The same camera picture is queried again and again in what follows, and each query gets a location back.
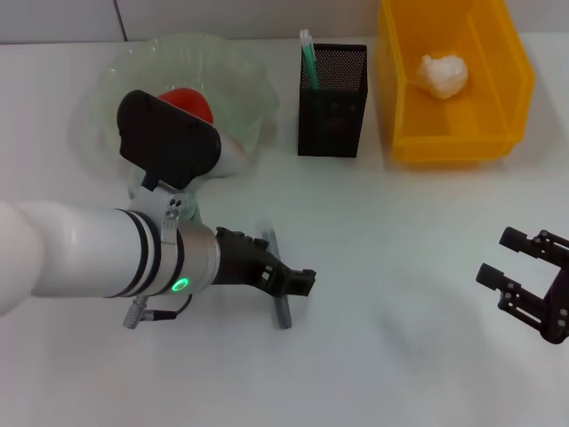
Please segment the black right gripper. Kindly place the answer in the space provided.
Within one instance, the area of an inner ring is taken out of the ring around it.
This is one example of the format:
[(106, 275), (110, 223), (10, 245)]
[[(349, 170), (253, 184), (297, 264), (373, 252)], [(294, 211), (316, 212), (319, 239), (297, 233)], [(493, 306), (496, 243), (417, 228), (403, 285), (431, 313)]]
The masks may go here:
[[(569, 240), (549, 231), (541, 230), (537, 236), (529, 238), (525, 233), (507, 227), (500, 244), (557, 267), (569, 267)], [(547, 342), (560, 344), (569, 337), (569, 270), (557, 273), (543, 300), (485, 263), (481, 265), (476, 281), (492, 291), (499, 291), (497, 307), (540, 331)]]

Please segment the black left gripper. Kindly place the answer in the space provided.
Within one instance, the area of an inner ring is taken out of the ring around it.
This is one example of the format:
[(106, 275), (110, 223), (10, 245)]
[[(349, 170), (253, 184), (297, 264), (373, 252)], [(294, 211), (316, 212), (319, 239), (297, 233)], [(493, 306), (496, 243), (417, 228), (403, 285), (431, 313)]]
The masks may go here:
[(241, 231), (218, 227), (220, 263), (216, 285), (248, 285), (274, 297), (308, 296), (316, 282), (313, 270), (291, 270), (268, 251), (268, 242)]

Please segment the grey pen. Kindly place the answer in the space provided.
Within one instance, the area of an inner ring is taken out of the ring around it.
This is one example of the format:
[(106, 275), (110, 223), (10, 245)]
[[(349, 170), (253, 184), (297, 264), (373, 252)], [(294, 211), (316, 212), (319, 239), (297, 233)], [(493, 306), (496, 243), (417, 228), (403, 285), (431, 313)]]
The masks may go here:
[[(280, 259), (280, 252), (276, 239), (275, 229), (267, 223), (262, 225), (260, 231), (261, 231), (261, 238), (268, 242), (268, 251), (271, 252), (277, 259)], [(278, 298), (275, 297), (273, 299), (273, 303), (274, 303), (275, 321), (278, 328), (280, 330), (291, 329), (293, 326), (293, 321), (292, 321), (288, 296), (284, 295)]]

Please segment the clear bottle with green label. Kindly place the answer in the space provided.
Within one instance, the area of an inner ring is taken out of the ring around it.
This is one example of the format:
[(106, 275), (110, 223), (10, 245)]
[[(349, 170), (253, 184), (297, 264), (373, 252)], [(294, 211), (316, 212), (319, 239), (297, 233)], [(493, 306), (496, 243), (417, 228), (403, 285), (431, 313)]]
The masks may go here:
[(181, 221), (201, 221), (196, 197), (192, 193), (175, 189), (174, 187), (159, 182), (150, 191), (142, 185), (143, 175), (136, 170), (127, 178), (128, 194), (130, 202), (128, 209), (147, 215), (151, 220), (161, 223), (172, 198), (180, 201), (180, 206), (174, 205), (174, 211), (178, 213)]

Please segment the white paper ball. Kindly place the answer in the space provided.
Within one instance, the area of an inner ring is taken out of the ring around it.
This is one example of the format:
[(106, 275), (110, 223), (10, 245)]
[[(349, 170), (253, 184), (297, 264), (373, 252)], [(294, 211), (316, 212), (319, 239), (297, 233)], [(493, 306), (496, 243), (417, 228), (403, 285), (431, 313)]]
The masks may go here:
[(469, 79), (466, 62), (455, 55), (432, 58), (424, 55), (417, 69), (415, 84), (432, 96), (446, 100), (458, 94)]

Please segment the red-orange fruit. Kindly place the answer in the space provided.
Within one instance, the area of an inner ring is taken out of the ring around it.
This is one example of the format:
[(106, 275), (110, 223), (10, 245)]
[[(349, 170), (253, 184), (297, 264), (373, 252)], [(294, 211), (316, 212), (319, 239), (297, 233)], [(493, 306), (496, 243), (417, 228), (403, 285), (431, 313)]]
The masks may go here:
[(160, 94), (158, 98), (195, 117), (213, 124), (213, 114), (206, 98), (198, 91), (189, 88), (175, 88)]

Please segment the green pen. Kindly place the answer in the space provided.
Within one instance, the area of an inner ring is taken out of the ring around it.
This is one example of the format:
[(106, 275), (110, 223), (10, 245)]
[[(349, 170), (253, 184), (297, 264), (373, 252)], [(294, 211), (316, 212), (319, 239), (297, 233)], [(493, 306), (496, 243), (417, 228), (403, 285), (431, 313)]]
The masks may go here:
[(316, 52), (312, 36), (307, 29), (300, 31), (300, 41), (305, 73), (309, 79), (310, 88), (319, 90), (320, 84), (316, 67)]

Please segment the black mesh pen holder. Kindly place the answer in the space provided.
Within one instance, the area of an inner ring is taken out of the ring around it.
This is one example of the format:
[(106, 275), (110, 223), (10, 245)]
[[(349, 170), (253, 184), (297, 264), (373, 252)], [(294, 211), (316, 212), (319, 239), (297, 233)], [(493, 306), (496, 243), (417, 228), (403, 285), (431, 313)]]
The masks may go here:
[(316, 44), (312, 84), (301, 65), (297, 154), (306, 157), (355, 157), (368, 94), (367, 46)]

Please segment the pale green glass fruit plate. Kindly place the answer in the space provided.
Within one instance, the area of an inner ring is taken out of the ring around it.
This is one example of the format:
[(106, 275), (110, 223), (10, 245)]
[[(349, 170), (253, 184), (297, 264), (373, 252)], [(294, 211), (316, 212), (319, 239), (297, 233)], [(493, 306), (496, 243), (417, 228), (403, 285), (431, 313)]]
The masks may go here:
[(90, 94), (100, 149), (115, 176), (140, 176), (119, 154), (120, 101), (136, 89), (157, 96), (178, 88), (200, 92), (212, 110), (214, 126), (235, 138), (247, 154), (255, 152), (262, 125), (278, 108), (265, 64), (234, 40), (185, 33), (131, 45), (100, 72)]

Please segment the yellow plastic bin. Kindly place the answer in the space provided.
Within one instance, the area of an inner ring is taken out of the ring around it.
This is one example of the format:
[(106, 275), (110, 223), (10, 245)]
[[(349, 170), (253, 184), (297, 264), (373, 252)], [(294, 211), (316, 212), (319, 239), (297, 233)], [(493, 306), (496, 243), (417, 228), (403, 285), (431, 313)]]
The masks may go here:
[[(464, 59), (465, 87), (448, 100), (420, 88), (425, 55)], [(395, 160), (492, 161), (523, 139), (534, 74), (504, 0), (381, 0), (374, 62), (381, 137)]]

